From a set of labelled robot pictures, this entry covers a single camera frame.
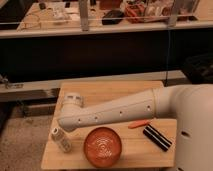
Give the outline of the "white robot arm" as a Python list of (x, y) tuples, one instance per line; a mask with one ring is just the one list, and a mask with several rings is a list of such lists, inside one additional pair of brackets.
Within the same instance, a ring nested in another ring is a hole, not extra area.
[(175, 162), (168, 171), (213, 171), (213, 84), (148, 89), (89, 107), (79, 94), (68, 93), (57, 122), (71, 132), (151, 118), (177, 120)]

